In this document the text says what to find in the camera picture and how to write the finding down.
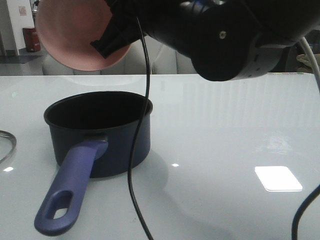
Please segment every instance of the handle hole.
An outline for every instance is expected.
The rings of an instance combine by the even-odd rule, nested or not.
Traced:
[[[56,192],[50,200],[46,218],[58,219],[63,217],[68,211],[72,196],[71,191]]]
[[[63,217],[67,213],[68,208],[60,208],[57,211],[55,211],[53,219],[58,219]]]

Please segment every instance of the white wall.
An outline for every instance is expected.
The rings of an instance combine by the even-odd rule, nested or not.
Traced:
[[[32,18],[31,6],[29,0],[6,0],[9,16],[12,25],[13,36],[15,40],[16,49],[23,49],[26,47],[23,28],[34,27],[34,20]],[[19,6],[24,6],[26,9],[26,16],[20,16]]]
[[[6,50],[16,50],[14,33],[11,27],[7,0],[0,0],[0,32]]]

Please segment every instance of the black cable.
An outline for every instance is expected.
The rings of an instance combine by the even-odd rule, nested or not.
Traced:
[[[306,56],[308,57],[309,61],[311,62],[311,67],[314,72],[314,76],[316,79],[316,83],[318,86],[318,89],[320,90],[320,70],[319,66],[317,64],[317,60],[312,52],[312,49],[310,48],[307,40],[305,37],[303,37],[299,41],[301,47],[303,48]],[[294,218],[292,220],[292,226],[291,226],[291,240],[298,240],[298,228],[299,228],[299,221],[304,214],[305,210],[309,207],[309,205],[319,196],[320,194],[320,185],[313,190],[312,193],[303,201],[303,203],[299,206],[298,210],[296,211]]]
[[[147,50],[147,46],[146,46],[146,41],[145,41],[145,37],[140,25],[140,21],[138,19],[138,17],[136,18],[139,30],[140,30],[140,40],[142,43],[142,47],[143,47],[143,52],[144,52],[144,58],[145,58],[145,65],[146,65],[146,88],[145,88],[145,97],[144,97],[144,101],[143,101],[143,107],[141,110],[141,114],[139,117],[139,121],[133,136],[133,140],[132,140],[132,146],[131,146],[131,151],[130,151],[130,157],[129,157],[129,164],[128,164],[128,173],[127,173],[127,181],[128,181],[128,187],[129,187],[129,192],[130,192],[130,196],[131,196],[131,200],[135,209],[135,212],[140,220],[141,226],[146,234],[146,236],[148,237],[149,240],[154,240],[149,229],[148,226],[142,216],[142,213],[140,211],[140,208],[138,206],[138,202],[136,200],[135,197],[135,193],[134,193],[134,189],[133,189],[133,185],[132,185],[132,167],[133,167],[133,158],[134,158],[134,154],[135,154],[135,149],[136,149],[136,143],[137,143],[137,138],[138,138],[138,134],[140,131],[140,127],[142,124],[142,121],[146,115],[146,111],[147,111],[147,106],[148,106],[148,102],[149,102],[149,92],[150,92],[150,61],[149,61],[149,56],[148,56],[148,50]]]
[[[299,221],[304,214],[305,210],[309,207],[309,205],[315,200],[320,194],[320,185],[313,190],[312,193],[303,201],[298,210],[296,211],[291,228],[291,240],[298,240],[298,225]]]

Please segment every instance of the wire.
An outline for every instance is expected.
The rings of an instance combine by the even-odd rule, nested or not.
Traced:
[[[319,71],[319,66],[318,66],[317,60],[314,56],[314,53],[312,52],[312,49],[309,46],[305,37],[303,37],[299,41],[299,43],[300,43],[301,47],[303,48],[305,55],[308,57],[308,59],[311,63],[311,67],[314,72],[316,83],[317,83],[318,89],[320,91],[320,71]],[[299,221],[300,221],[302,215],[304,214],[305,210],[319,196],[319,194],[320,194],[320,185],[315,190],[313,190],[313,192],[310,193],[310,195],[307,196],[306,199],[299,206],[298,210],[296,211],[296,213],[294,215],[293,221],[292,221],[291,240],[298,240]]]
[[[128,187],[129,187],[129,192],[130,192],[130,196],[131,196],[131,200],[135,209],[135,212],[140,220],[141,226],[146,234],[146,236],[148,237],[149,240],[154,240],[154,238],[152,237],[148,226],[143,218],[143,215],[140,211],[138,202],[136,200],[136,196],[134,193],[134,189],[133,189],[133,184],[132,184],[132,167],[133,167],[133,158],[134,158],[134,154],[135,154],[135,149],[136,149],[136,143],[137,143],[137,138],[138,138],[138,134],[140,131],[140,127],[142,124],[142,121],[146,115],[146,111],[147,111],[147,107],[148,107],[148,103],[149,103],[149,92],[150,92],[150,74],[151,74],[151,68],[150,68],[150,61],[149,61],[149,56],[148,56],[148,50],[147,50],[147,46],[146,46],[146,41],[145,41],[145,37],[140,25],[140,21],[138,19],[138,17],[136,17],[136,21],[140,30],[140,40],[142,43],[142,47],[143,47],[143,52],[144,52],[144,58],[145,58],[145,65],[146,65],[146,89],[145,89],[145,97],[144,97],[144,101],[143,101],[143,107],[142,107],[142,111],[139,117],[139,121],[133,136],[133,140],[132,140],[132,146],[131,146],[131,151],[130,151],[130,157],[129,157],[129,165],[128,165],[128,172],[127,172],[127,181],[128,181]]]
[[[315,80],[316,80],[316,84],[318,85],[318,89],[320,91],[320,70],[319,70],[319,66],[316,60],[316,57],[314,55],[314,53],[312,52],[311,47],[309,46],[309,43],[307,42],[306,38],[303,37],[300,41],[299,41],[303,51],[305,52],[305,55],[307,56],[309,62],[311,63],[311,67],[315,76]]]
[[[0,159],[0,163],[2,163],[4,160],[10,158],[11,155],[14,153],[14,150],[16,149],[16,146],[17,146],[17,139],[10,132],[2,131],[2,130],[0,130],[0,138],[8,139],[11,142],[11,150],[3,158]]]

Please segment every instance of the white cable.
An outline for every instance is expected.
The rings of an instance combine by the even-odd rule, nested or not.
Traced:
[[[318,85],[318,89],[320,92],[320,70],[319,70],[319,66],[318,66],[316,57],[315,57],[314,53],[312,52],[312,49],[309,46],[309,43],[307,42],[305,37],[301,38],[299,43],[300,43],[301,47],[303,48],[303,51],[305,52],[305,55],[307,56],[309,62],[311,63],[311,68],[313,70],[316,84]]]

